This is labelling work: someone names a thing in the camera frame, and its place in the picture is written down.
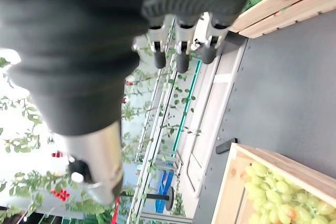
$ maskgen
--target green leaf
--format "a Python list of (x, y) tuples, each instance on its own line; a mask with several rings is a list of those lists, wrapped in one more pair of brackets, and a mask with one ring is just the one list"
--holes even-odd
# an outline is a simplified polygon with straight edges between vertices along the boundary
[(28, 107), (27, 110), (30, 110), (30, 111), (37, 111), (37, 109), (34, 108), (34, 107)]
[(7, 182), (3, 182), (3, 183), (0, 185), (0, 193), (6, 188), (6, 183), (7, 183)]
[(21, 150), (20, 146), (14, 146), (14, 152), (18, 153)]
[(4, 66), (10, 64), (9, 61), (7, 61), (5, 58), (0, 57), (0, 68), (3, 68)]
[(62, 185), (61, 185), (60, 182), (58, 182), (58, 183), (56, 184), (56, 186), (55, 186), (55, 191), (56, 191), (57, 193), (59, 193), (61, 190), (62, 190)]
[(51, 191), (51, 183), (50, 183), (50, 182), (47, 184), (46, 189), (47, 189), (48, 191)]
[(12, 188), (9, 190), (9, 195), (10, 195), (10, 196), (13, 196), (13, 194), (14, 194), (14, 187), (12, 187)]
[(20, 152), (22, 152), (22, 153), (28, 153), (28, 152), (31, 152), (31, 151), (32, 151), (32, 149), (29, 148), (29, 147), (24, 147), (24, 148), (21, 148), (21, 150), (20, 150)]

